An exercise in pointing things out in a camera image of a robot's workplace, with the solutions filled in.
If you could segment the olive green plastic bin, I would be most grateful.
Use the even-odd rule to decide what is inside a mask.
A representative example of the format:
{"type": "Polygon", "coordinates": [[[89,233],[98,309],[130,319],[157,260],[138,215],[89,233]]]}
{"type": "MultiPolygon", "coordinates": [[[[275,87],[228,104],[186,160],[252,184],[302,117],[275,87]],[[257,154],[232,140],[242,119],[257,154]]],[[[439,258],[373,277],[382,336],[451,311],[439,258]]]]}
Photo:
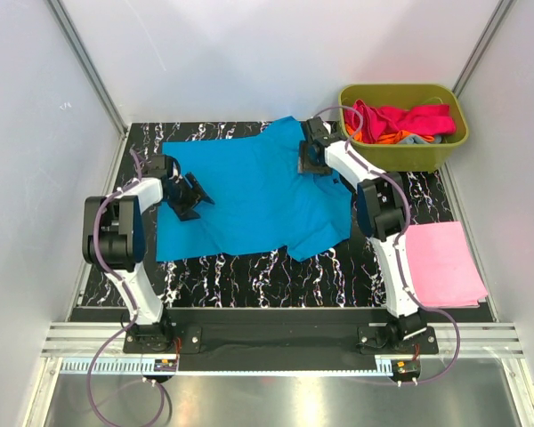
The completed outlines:
{"type": "MultiPolygon", "coordinates": [[[[456,95],[447,87],[436,84],[357,84],[347,85],[339,95],[342,105],[352,107],[363,100],[371,107],[393,106],[411,109],[425,104],[447,104],[457,130],[442,136],[435,145],[370,145],[353,141],[354,148],[373,164],[390,171],[432,172],[439,169],[456,148],[469,136],[469,129],[456,95]]],[[[341,130],[348,135],[344,113],[340,118],[341,130]]]]}

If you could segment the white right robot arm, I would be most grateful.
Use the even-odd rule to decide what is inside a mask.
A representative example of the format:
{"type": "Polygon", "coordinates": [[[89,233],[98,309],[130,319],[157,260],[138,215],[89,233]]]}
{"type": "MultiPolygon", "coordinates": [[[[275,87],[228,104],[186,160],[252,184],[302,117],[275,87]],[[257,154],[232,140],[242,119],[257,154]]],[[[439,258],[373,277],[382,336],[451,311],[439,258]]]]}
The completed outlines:
{"type": "Polygon", "coordinates": [[[357,224],[375,252],[384,281],[385,307],[391,319],[373,336],[360,338],[362,351],[406,352],[426,331],[421,306],[409,270],[405,234],[409,228],[409,202],[398,173],[372,165],[351,143],[330,132],[319,117],[302,124],[299,173],[340,175],[356,194],[357,224]]]}

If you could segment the grey t shirt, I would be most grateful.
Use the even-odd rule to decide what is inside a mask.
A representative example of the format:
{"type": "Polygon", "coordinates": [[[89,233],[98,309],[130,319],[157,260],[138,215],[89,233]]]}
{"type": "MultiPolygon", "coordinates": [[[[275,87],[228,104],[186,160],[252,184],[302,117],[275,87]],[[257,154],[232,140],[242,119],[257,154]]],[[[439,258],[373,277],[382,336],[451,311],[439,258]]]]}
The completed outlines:
{"type": "Polygon", "coordinates": [[[435,136],[420,136],[416,134],[410,134],[408,136],[405,136],[401,138],[397,144],[398,145],[435,145],[439,144],[442,141],[442,137],[440,135],[435,136]]]}

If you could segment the magenta t shirt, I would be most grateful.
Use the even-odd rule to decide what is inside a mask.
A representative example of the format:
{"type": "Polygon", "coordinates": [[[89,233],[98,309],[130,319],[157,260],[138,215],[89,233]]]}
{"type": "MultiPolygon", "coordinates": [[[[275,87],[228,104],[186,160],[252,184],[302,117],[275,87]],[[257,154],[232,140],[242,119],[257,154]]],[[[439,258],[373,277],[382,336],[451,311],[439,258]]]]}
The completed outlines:
{"type": "Polygon", "coordinates": [[[425,104],[411,109],[393,106],[371,107],[356,100],[344,111],[344,124],[374,142],[383,133],[409,131],[418,135],[451,135],[457,130],[447,104],[425,104]]]}

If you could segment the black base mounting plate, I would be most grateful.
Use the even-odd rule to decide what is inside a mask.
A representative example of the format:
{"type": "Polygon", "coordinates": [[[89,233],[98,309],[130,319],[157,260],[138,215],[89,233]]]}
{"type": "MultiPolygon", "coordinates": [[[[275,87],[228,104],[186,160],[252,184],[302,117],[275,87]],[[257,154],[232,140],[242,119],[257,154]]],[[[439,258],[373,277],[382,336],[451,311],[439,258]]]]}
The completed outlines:
{"type": "Polygon", "coordinates": [[[379,308],[175,308],[169,316],[178,345],[155,352],[125,341],[121,349],[127,355],[179,355],[198,363],[252,359],[352,367],[356,359],[373,358],[360,350],[360,338],[365,333],[373,336],[373,325],[391,319],[379,308]]]}

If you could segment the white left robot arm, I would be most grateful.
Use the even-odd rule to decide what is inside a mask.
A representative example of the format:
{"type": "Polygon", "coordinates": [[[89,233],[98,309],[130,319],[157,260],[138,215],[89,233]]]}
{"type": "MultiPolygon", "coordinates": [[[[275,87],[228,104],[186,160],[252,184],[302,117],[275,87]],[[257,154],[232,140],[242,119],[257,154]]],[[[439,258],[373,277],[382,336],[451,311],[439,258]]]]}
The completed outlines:
{"type": "Polygon", "coordinates": [[[213,204],[193,173],[182,173],[177,159],[145,160],[130,152],[136,176],[107,196],[85,200],[82,254],[119,291],[129,312],[125,341],[142,350],[163,352],[179,339],[164,304],[152,289],[143,265],[146,238],[143,214],[167,205],[182,222],[197,220],[196,207],[213,204]]]}

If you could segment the blue t shirt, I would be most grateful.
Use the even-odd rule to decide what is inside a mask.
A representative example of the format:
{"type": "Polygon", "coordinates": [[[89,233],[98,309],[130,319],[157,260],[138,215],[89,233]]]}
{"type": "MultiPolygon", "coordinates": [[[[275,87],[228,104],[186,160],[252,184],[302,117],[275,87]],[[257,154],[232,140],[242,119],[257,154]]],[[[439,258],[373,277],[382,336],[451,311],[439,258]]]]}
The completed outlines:
{"type": "Polygon", "coordinates": [[[211,203],[196,220],[182,222],[158,208],[156,259],[267,253],[284,247],[303,261],[351,235],[351,192],[340,175],[298,172],[303,129],[293,117],[245,138],[168,141],[164,154],[193,173],[211,203]]]}

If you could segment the orange t shirt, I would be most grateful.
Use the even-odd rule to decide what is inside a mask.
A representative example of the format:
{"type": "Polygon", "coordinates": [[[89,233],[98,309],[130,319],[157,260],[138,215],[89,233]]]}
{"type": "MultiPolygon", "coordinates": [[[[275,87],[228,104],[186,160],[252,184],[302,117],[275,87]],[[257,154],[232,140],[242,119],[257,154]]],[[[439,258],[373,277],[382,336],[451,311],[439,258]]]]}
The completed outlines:
{"type": "Polygon", "coordinates": [[[401,138],[408,136],[410,134],[415,134],[415,133],[411,133],[405,130],[398,131],[397,133],[383,133],[374,142],[372,142],[369,139],[364,139],[364,136],[362,135],[362,133],[355,133],[354,128],[352,128],[351,126],[346,125],[345,128],[348,134],[349,135],[352,134],[353,139],[356,140],[357,142],[369,143],[369,144],[374,143],[378,145],[395,145],[401,138]]]}

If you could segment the folded pink t shirt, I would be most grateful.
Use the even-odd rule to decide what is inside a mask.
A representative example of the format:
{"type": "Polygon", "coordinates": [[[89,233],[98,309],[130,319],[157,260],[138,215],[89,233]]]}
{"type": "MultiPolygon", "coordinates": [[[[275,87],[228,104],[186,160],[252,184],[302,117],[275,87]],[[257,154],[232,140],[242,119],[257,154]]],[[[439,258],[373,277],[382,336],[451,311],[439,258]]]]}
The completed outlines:
{"type": "Polygon", "coordinates": [[[488,296],[460,222],[409,226],[406,253],[417,299],[427,307],[473,307],[488,296]]]}

